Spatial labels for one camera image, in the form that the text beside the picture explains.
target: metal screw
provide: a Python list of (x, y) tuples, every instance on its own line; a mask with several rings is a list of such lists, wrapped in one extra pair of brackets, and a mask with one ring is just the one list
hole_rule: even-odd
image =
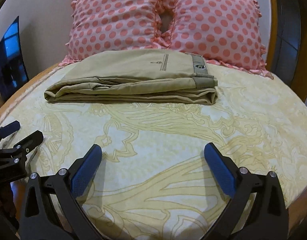
[(35, 179), (36, 177), (37, 177), (37, 173), (35, 173), (35, 172), (31, 173), (31, 175), (30, 175), (31, 179)]
[(67, 173), (67, 170), (66, 169), (60, 169), (59, 171), (58, 171), (58, 174), (59, 175), (65, 175)]
[(195, 65), (196, 68), (205, 69), (206, 67), (204, 65)]
[(273, 178), (275, 178), (277, 176), (277, 174), (274, 171), (270, 171), (269, 175)]
[(240, 171), (241, 174), (247, 174), (248, 173), (248, 169), (245, 168), (245, 167), (239, 168), (239, 171)]

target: yellow floral pattern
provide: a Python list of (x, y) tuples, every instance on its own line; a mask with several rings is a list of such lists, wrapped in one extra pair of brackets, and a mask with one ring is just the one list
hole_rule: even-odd
[(208, 65), (219, 80), (213, 106), (48, 104), (46, 88), (73, 67), (46, 79), (0, 125), (21, 124), (6, 146), (43, 132), (43, 144), (28, 161), (30, 172), (41, 176), (68, 168), (94, 143), (102, 147), (103, 161), (79, 201), (107, 237), (201, 238), (229, 200), (203, 157), (210, 141), (237, 166), (259, 174), (276, 171), (287, 206), (306, 189), (307, 108), (277, 77)]

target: bed sheet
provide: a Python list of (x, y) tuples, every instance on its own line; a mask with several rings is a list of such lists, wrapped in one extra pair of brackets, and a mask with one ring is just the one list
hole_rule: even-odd
[(78, 200), (107, 237), (200, 239), (229, 201), (204, 160), (208, 142), (237, 166), (275, 171), (286, 206), (306, 189), (307, 107), (279, 78), (208, 65), (218, 79), (212, 106), (47, 103), (44, 91), (73, 67), (57, 70), (17, 101), (0, 125), (18, 120), (21, 129), (3, 143), (42, 131), (44, 142), (28, 161), (40, 176), (68, 168), (100, 145), (103, 161)]

